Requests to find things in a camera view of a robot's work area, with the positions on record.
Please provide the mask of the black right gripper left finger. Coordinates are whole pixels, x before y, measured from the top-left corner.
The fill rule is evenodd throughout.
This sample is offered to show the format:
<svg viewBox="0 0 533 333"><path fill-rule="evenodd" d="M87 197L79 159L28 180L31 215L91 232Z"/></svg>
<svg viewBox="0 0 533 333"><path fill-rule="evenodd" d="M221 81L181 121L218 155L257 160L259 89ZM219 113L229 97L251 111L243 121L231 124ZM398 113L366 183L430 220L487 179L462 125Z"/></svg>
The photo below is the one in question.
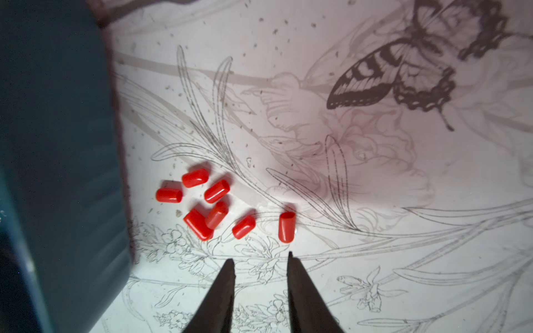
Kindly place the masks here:
<svg viewBox="0 0 533 333"><path fill-rule="evenodd" d="M232 259L228 259L183 332L229 333L231 331L235 278L235 263Z"/></svg>

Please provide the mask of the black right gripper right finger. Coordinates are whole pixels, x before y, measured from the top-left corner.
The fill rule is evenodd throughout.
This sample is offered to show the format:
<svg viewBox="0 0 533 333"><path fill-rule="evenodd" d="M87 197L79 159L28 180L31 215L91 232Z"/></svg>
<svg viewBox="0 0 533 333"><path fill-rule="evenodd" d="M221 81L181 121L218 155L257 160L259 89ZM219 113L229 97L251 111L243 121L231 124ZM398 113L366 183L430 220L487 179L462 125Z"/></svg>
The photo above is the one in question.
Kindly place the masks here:
<svg viewBox="0 0 533 333"><path fill-rule="evenodd" d="M287 291L291 332L343 332L301 260L289 253Z"/></svg>

